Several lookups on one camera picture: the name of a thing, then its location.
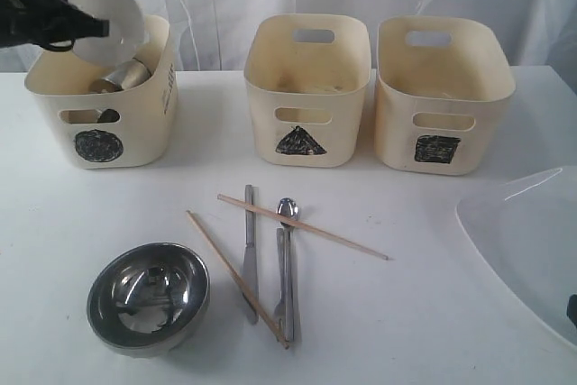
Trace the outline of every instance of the metal bowl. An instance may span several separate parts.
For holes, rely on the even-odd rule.
[[[115,352],[161,355],[198,328],[209,303],[206,265],[175,243],[150,243],[114,259],[88,295],[95,334]]]

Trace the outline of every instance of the white tabletop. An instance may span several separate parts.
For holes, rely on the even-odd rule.
[[[270,165],[255,155],[241,72],[178,74],[177,123],[161,160],[76,169],[24,75],[0,75],[0,383],[573,385],[577,352],[492,273],[455,216],[463,195],[577,164],[577,96],[548,67],[514,72],[517,93],[490,151],[458,178],[381,164],[370,116],[342,167]],[[184,214],[199,213],[240,268],[244,213],[216,194],[242,198],[247,183],[258,187],[258,205],[293,197],[303,221],[395,258],[379,261],[297,230],[300,331],[289,351],[262,321],[247,323],[234,283]],[[257,219],[269,311],[279,296],[275,227]],[[87,293],[118,254],[160,241],[183,243],[206,261],[206,321],[162,358],[114,354],[88,326]]]

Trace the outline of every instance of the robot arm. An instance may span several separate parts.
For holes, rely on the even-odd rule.
[[[68,51],[86,37],[106,37],[109,22],[85,14],[68,0],[0,0],[0,48],[34,44]]]

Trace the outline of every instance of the storage bin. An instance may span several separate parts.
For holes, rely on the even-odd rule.
[[[515,91],[494,33],[472,20],[403,16],[379,28],[375,152],[398,170],[479,165]]]
[[[159,158],[167,147],[178,98],[174,49],[166,20],[149,15],[145,22],[150,39],[134,58],[152,76],[138,87],[89,94],[90,84],[110,69],[71,51],[43,52],[26,76],[25,86],[54,137],[80,168],[140,166]]]
[[[326,14],[265,20],[244,69],[259,155],[291,166],[348,161],[370,76],[369,34],[360,21]]]

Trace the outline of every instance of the wooden chopstick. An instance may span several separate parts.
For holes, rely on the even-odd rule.
[[[188,215],[188,218],[190,218],[190,221],[192,222],[192,224],[203,235],[203,237],[206,239],[208,244],[215,251],[216,255],[223,262],[224,266],[228,269],[228,272],[231,274],[231,277],[233,277],[234,282],[239,287],[241,292],[246,296],[246,299],[249,301],[252,308],[254,308],[256,310],[256,312],[259,314],[259,316],[262,317],[262,320],[264,320],[264,323],[267,324],[269,329],[272,331],[273,334],[275,334],[275,336],[277,337],[277,340],[279,340],[279,342],[284,346],[284,348],[288,349],[290,347],[289,342],[287,342],[287,340],[285,340],[284,335],[277,328],[277,326],[275,325],[273,320],[270,318],[270,316],[267,314],[265,309],[262,307],[259,300],[254,296],[251,288],[249,288],[249,286],[244,282],[244,280],[241,278],[241,276],[238,275],[238,272],[236,272],[236,270],[234,270],[233,265],[226,259],[226,257],[220,251],[220,249],[216,246],[215,242],[212,239],[210,239],[210,236],[206,232],[205,228],[195,218],[194,214],[190,211],[187,211],[187,215]]]
[[[378,257],[379,259],[383,259],[384,261],[392,260],[392,258],[390,256],[388,256],[387,254],[384,254],[382,252],[376,252],[375,250],[372,250],[369,247],[365,247],[364,245],[360,245],[359,243],[354,243],[352,241],[349,241],[348,239],[345,239],[342,236],[338,236],[336,234],[331,234],[325,230],[318,229],[312,225],[308,225],[308,224],[302,223],[298,220],[293,220],[292,218],[288,218],[286,216],[279,215],[276,212],[270,211],[269,209],[257,207],[255,205],[251,205],[250,203],[243,202],[242,200],[237,200],[236,198],[225,196],[224,194],[219,194],[217,196],[217,198],[219,200],[222,200],[222,201],[229,203],[231,205],[242,207],[242,208],[246,209],[247,211],[252,211],[256,214],[265,215],[269,218],[280,221],[281,223],[286,223],[287,225],[292,225],[293,227],[296,227],[298,229],[306,230],[306,231],[310,232],[311,234],[318,234],[319,236],[323,236],[326,239],[329,239],[331,241],[334,241],[334,242],[339,243],[341,245],[344,245],[346,247],[352,248],[352,249],[357,250],[359,252],[364,252],[364,253],[370,254],[371,256]]]

